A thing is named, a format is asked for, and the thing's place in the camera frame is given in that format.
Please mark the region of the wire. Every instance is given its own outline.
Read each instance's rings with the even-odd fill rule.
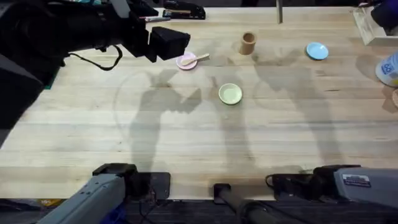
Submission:
[[[139,224],[142,224],[144,222],[144,220],[146,220],[147,222],[149,222],[150,224],[156,224],[155,222],[153,222],[152,220],[150,220],[149,218],[147,218],[147,216],[155,209],[155,208],[159,208],[159,207],[164,207],[164,206],[168,206],[170,203],[172,203],[172,200],[166,201],[163,204],[160,205],[153,205],[150,209],[148,209],[148,211],[145,213],[145,215],[142,213],[142,209],[141,209],[141,202],[139,202],[139,214],[141,215],[141,220],[139,222]]]
[[[266,184],[267,184],[267,186],[268,186],[270,189],[273,190],[273,189],[274,189],[274,186],[268,182],[268,179],[269,179],[270,177],[272,177],[272,174],[266,176]]]
[[[151,211],[153,211],[153,209],[156,208],[156,204],[153,205],[150,209],[148,209],[147,213],[144,215],[142,214],[142,206],[141,206],[141,202],[139,202],[139,214],[142,217],[139,224],[142,224],[144,222],[144,220],[147,220],[150,224],[155,224],[152,220],[150,220],[149,218],[147,218],[147,216],[151,213]]]
[[[93,65],[97,66],[98,68],[100,68],[100,69],[102,69],[102,70],[104,70],[104,71],[110,71],[110,70],[112,70],[115,66],[118,65],[120,59],[122,59],[122,57],[123,57],[123,52],[122,52],[122,50],[121,50],[118,46],[116,46],[116,45],[113,45],[113,47],[116,48],[116,50],[118,51],[118,54],[119,54],[119,55],[118,55],[117,59],[114,61],[114,64],[113,64],[112,66],[110,66],[110,67],[104,67],[104,66],[102,66],[102,65],[99,65],[99,64],[97,64],[97,63],[95,63],[95,62],[93,62],[93,61],[91,61],[91,60],[88,60],[87,58],[84,58],[84,57],[82,57],[82,56],[80,56],[80,55],[78,55],[78,54],[75,54],[75,53],[69,53],[68,56],[71,56],[71,55],[72,55],[72,56],[76,56],[76,57],[80,58],[80,60],[83,60],[83,61],[88,62],[88,63],[92,63]]]

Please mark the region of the spoon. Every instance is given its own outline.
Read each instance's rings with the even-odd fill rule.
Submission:
[[[207,58],[207,57],[209,57],[209,56],[210,56],[210,54],[204,54],[204,55],[197,56],[197,57],[194,57],[194,58],[191,58],[191,59],[183,60],[183,61],[181,62],[181,65],[187,66],[187,65],[189,65],[189,64],[191,64],[191,63],[193,63],[193,62],[196,62],[196,61],[199,60],[199,59]]]

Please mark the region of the small wooden cup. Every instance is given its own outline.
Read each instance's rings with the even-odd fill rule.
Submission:
[[[245,32],[241,39],[242,46],[239,50],[239,53],[243,55],[249,55],[253,53],[256,41],[257,36],[255,34],[252,32]]]

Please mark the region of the floor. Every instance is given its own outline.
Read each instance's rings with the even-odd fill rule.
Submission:
[[[126,205],[125,224],[238,224],[235,213],[226,205],[215,205],[211,200],[163,201],[143,220],[139,204]],[[315,203],[303,200],[265,202],[267,211],[279,224],[396,224],[398,210],[369,203]],[[142,204],[142,214],[152,205]],[[31,224],[39,221],[50,210],[28,209],[24,212],[2,211],[0,224]]]

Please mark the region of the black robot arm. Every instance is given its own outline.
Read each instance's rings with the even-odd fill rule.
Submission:
[[[62,0],[0,1],[0,129],[11,129],[50,84],[64,58],[85,49],[121,44],[156,62],[184,53],[190,35],[163,27],[146,30],[142,17],[158,12],[141,0],[101,5]]]

